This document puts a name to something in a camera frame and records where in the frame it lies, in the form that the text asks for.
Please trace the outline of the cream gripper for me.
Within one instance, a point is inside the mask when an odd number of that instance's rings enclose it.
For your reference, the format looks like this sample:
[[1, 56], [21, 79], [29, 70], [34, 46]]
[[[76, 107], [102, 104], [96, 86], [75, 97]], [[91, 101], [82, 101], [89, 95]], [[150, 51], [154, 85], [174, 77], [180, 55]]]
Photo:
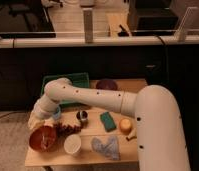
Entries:
[[42, 119], [37, 118], [34, 114], [31, 114], [28, 120], [28, 128], [31, 131], [34, 131], [41, 126], [52, 126], [53, 123], [54, 121], [51, 118], [42, 120]]

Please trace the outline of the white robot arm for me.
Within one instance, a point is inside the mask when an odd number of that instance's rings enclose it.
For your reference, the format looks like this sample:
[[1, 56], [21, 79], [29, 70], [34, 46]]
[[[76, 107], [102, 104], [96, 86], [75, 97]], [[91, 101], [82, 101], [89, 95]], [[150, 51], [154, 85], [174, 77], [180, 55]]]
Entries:
[[137, 93], [79, 88], [67, 78], [50, 81], [35, 102], [28, 127], [34, 129], [50, 118], [63, 100], [133, 117], [136, 120], [140, 171], [191, 171], [183, 123], [174, 95], [161, 85]]

